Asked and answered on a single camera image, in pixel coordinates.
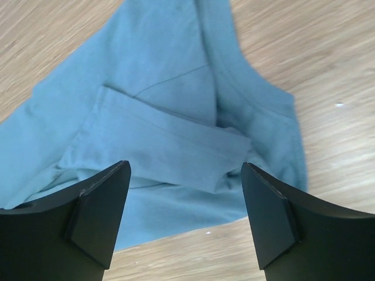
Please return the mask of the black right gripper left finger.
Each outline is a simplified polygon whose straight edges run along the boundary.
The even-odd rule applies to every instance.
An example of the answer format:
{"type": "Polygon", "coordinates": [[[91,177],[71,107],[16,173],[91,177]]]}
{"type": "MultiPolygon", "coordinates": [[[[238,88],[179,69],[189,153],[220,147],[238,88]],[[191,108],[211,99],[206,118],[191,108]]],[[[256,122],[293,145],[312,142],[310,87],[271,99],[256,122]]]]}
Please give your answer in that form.
{"type": "Polygon", "coordinates": [[[1,211],[2,280],[101,280],[110,267],[131,168],[1,211]]]}

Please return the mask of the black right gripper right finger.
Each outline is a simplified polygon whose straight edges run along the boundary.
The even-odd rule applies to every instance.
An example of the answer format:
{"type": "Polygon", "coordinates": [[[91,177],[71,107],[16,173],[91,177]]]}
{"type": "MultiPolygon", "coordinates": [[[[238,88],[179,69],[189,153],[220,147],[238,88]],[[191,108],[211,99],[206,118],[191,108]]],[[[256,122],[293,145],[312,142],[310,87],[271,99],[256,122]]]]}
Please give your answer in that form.
{"type": "Polygon", "coordinates": [[[267,280],[374,280],[374,215],[329,203],[251,163],[241,180],[267,280]]]}

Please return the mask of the light blue t shirt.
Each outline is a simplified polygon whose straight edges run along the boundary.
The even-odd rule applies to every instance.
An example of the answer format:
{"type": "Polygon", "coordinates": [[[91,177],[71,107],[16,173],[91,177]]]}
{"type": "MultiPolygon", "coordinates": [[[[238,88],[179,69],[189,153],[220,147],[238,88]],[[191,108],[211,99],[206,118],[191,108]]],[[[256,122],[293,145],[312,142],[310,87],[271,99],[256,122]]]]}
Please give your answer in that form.
{"type": "Polygon", "coordinates": [[[228,1],[125,1],[1,123],[1,207],[120,160],[117,249],[245,217],[245,162],[307,190],[294,98],[248,64],[228,1]]]}

